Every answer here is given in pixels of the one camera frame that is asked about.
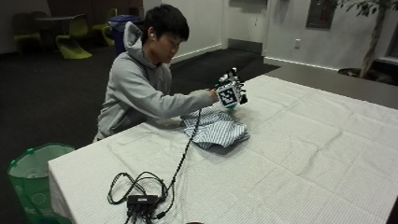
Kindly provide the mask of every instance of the blue striped fabric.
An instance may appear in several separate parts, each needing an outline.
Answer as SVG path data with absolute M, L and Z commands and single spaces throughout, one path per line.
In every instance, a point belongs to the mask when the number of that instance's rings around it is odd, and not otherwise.
M 181 116 L 185 126 L 185 133 L 191 137 L 200 115 L 199 131 L 193 142 L 207 149 L 212 145 L 231 146 L 235 143 L 245 141 L 251 135 L 248 127 L 243 123 L 235 122 L 232 117 L 213 106 L 205 107 L 200 112 Z

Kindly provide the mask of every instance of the wall outlet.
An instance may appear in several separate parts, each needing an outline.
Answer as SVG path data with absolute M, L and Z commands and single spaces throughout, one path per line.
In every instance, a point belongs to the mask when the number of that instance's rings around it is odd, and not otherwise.
M 300 47 L 301 47 L 301 39 L 297 39 L 296 44 L 294 44 L 294 48 L 300 49 Z

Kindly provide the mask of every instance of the green trash bin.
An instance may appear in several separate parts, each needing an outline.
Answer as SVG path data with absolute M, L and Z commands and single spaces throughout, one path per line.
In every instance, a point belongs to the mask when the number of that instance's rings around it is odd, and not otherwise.
M 10 180 L 32 224 L 68 224 L 51 207 L 48 161 L 75 148 L 63 144 L 46 144 L 28 149 L 10 164 Z

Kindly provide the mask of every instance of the hood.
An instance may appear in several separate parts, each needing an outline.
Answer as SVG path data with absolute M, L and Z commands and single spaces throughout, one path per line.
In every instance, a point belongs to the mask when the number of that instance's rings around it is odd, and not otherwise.
M 152 61 L 143 50 L 143 42 L 141 42 L 143 32 L 133 22 L 128 22 L 124 28 L 124 47 L 131 55 L 140 63 L 151 68 L 156 68 L 157 66 L 152 64 Z

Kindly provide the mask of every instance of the gray hoodie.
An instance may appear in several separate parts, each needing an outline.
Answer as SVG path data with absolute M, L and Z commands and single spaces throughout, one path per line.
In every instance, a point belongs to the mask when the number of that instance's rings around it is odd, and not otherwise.
M 99 134 L 109 135 L 145 122 L 148 118 L 171 119 L 213 104 L 209 91 L 169 95 L 172 73 L 167 64 L 152 64 L 143 50 L 143 32 L 129 22 L 124 30 L 127 52 L 116 58 L 111 72 Z

